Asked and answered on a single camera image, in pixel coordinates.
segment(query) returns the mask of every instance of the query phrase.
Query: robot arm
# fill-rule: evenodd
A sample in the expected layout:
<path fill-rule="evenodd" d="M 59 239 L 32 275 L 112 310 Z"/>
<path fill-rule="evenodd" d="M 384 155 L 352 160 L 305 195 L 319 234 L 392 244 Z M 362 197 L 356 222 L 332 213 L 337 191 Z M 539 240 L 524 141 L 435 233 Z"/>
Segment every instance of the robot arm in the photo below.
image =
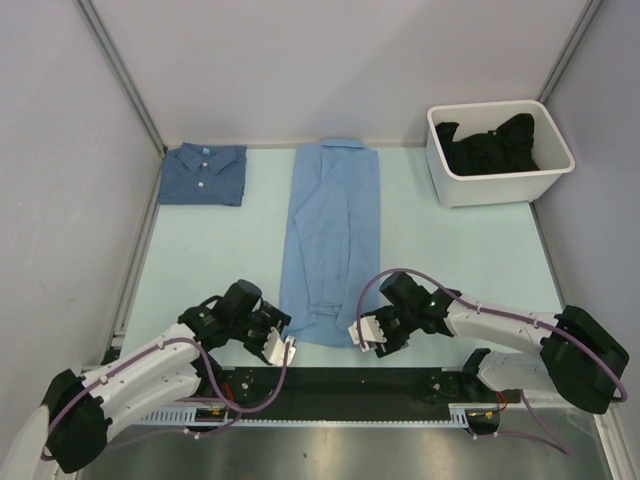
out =
<path fill-rule="evenodd" d="M 57 375 L 42 403 L 50 411 L 47 448 L 62 470 L 81 469 L 127 426 L 208 385 L 202 350 L 235 339 L 266 364 L 282 366 L 288 348 L 289 365 L 295 339 L 283 341 L 280 335 L 291 318 L 261 297 L 255 285 L 239 280 L 224 296 L 186 310 L 177 324 L 131 355 L 82 377 L 71 370 Z"/>
<path fill-rule="evenodd" d="M 591 413 L 606 412 L 616 385 L 591 358 L 566 338 L 548 329 L 560 329 L 582 342 L 619 378 L 629 355 L 587 312 L 567 306 L 562 313 L 519 312 L 479 302 L 454 291 L 463 302 L 443 290 L 429 293 L 406 273 L 394 273 L 380 286 L 391 302 L 365 314 L 349 333 L 363 351 L 380 358 L 408 346 L 416 330 L 450 337 L 481 338 L 523 353 L 476 350 L 465 369 L 495 391 L 532 389 L 557 391 L 568 402 Z M 500 312 L 500 315 L 488 312 Z M 514 321 L 528 317 L 531 324 Z"/>

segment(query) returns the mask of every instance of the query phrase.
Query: clothing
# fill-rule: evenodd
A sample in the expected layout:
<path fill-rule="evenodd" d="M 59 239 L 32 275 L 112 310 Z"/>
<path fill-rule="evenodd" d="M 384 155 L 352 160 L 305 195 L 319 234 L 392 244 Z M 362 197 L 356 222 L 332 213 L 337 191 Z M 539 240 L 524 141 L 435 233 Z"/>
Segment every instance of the clothing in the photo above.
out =
<path fill-rule="evenodd" d="M 172 205 L 242 205 L 247 147 L 183 143 L 162 165 L 158 202 Z"/>
<path fill-rule="evenodd" d="M 296 153 L 280 286 L 287 334 L 353 346 L 363 288 L 380 271 L 378 154 L 358 140 L 326 139 Z M 378 307 L 369 295 L 365 311 Z"/>
<path fill-rule="evenodd" d="M 531 156 L 535 124 L 530 114 L 521 113 L 507 120 L 495 131 L 478 133 L 454 142 L 453 136 L 458 126 L 454 122 L 436 126 L 444 156 L 456 175 L 539 170 Z"/>

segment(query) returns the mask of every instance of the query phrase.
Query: black cloth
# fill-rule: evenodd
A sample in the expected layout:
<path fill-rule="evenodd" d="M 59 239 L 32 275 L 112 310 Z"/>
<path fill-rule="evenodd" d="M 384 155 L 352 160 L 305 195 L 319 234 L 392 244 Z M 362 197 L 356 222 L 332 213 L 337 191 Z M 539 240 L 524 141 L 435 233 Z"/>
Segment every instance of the black cloth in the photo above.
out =
<path fill-rule="evenodd" d="M 453 136 L 458 126 L 455 122 L 443 122 L 436 126 L 444 156 L 456 175 L 540 170 L 531 157 L 535 126 L 530 114 L 520 113 L 496 130 L 454 142 Z"/>

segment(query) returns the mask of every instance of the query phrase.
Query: dark blue folded shirt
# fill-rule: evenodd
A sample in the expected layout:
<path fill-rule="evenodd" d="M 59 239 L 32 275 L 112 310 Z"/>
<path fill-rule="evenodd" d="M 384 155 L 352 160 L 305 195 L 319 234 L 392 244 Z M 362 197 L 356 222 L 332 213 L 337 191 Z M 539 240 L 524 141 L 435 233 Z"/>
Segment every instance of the dark blue folded shirt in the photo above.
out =
<path fill-rule="evenodd" d="M 247 147 L 183 143 L 162 165 L 158 202 L 164 205 L 242 205 Z"/>

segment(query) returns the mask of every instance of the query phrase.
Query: shirt collar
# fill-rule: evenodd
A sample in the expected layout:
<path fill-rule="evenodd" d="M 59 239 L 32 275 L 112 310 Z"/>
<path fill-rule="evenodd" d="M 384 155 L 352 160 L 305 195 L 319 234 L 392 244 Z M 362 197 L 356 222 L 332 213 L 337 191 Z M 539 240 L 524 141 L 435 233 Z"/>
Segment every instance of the shirt collar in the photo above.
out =
<path fill-rule="evenodd" d="M 211 154 L 203 154 L 203 148 L 209 150 Z M 205 168 L 210 169 L 217 175 L 229 164 L 246 155 L 246 151 L 246 147 L 207 147 L 193 143 L 183 143 L 176 153 L 176 158 L 193 173 L 202 168 L 203 163 L 206 163 L 207 166 Z"/>
<path fill-rule="evenodd" d="M 325 138 L 320 142 L 325 147 L 365 148 L 364 143 L 355 138 Z"/>

